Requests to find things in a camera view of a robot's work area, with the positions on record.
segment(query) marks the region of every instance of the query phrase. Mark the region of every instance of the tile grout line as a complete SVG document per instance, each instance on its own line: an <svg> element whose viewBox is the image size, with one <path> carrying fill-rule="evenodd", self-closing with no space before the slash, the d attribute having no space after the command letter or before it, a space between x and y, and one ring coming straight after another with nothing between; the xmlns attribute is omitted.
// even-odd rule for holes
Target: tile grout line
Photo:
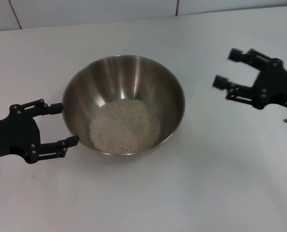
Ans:
<svg viewBox="0 0 287 232"><path fill-rule="evenodd" d="M21 24L19 23L19 20L18 20L18 18L17 18L17 15L16 15L16 13L15 13L14 8L13 8L13 5L12 5L12 3L11 3L11 0L8 0L8 1L9 1L9 4L10 4L10 7L11 7L11 10L12 10L12 12L13 12L13 14L14 14L14 17L15 17L15 19L16 19L16 22L17 22L17 24L18 24L19 28L20 28L20 29L22 29Z"/></svg>
<svg viewBox="0 0 287 232"><path fill-rule="evenodd" d="M179 5L180 5L180 0L177 0L176 16L179 15Z"/></svg>

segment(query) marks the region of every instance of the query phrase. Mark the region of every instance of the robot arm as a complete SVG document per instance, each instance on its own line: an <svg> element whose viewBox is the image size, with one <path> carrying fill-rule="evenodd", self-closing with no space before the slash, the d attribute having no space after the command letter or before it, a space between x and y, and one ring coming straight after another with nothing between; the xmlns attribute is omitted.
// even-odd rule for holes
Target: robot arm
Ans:
<svg viewBox="0 0 287 232"><path fill-rule="evenodd" d="M260 72L252 87L237 85L217 75L213 86L220 90L226 89L227 100L249 104L259 110L268 104L287 108L287 71L283 68L282 60L270 58L253 49L245 54L232 49L228 59L248 64Z"/></svg>
<svg viewBox="0 0 287 232"><path fill-rule="evenodd" d="M10 106L9 115L0 120L0 157L15 154L27 163L65 157L67 148L76 146L79 136L56 143L41 144L40 132L33 117L60 114L62 103L48 106L43 99L23 105Z"/></svg>

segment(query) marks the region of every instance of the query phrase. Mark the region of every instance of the uncooked rice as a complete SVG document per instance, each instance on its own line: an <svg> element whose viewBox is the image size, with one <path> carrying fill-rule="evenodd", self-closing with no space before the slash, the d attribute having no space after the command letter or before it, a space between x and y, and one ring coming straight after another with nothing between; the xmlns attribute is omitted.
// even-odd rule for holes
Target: uncooked rice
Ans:
<svg viewBox="0 0 287 232"><path fill-rule="evenodd" d="M160 132L156 112L143 101L120 99L103 105L91 121L91 141L111 154L150 148Z"/></svg>

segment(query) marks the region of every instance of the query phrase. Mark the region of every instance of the stainless steel bowl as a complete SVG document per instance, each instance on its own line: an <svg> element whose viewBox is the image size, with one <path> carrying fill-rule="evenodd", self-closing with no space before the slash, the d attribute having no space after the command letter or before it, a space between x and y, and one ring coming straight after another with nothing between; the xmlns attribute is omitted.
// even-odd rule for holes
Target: stainless steel bowl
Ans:
<svg viewBox="0 0 287 232"><path fill-rule="evenodd" d="M72 78L62 98L64 121L82 144L108 154L90 140L91 119L102 105L125 98L147 102L156 110L161 130L152 147L167 140L183 118L184 92L166 67L144 57L113 56L89 64Z"/></svg>

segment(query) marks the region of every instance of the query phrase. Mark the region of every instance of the white table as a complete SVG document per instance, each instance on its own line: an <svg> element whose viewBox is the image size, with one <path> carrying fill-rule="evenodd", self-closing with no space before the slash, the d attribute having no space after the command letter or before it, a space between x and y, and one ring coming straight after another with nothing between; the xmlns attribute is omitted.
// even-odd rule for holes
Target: white table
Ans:
<svg viewBox="0 0 287 232"><path fill-rule="evenodd" d="M0 32L0 119L8 107L61 102L74 74L110 55L152 58L180 80L186 111L152 154L107 160L83 145L28 165L0 158L0 232L287 232L287 109L225 100L216 74L252 85L231 48L285 61L287 7ZM70 136L37 118L42 142Z"/></svg>

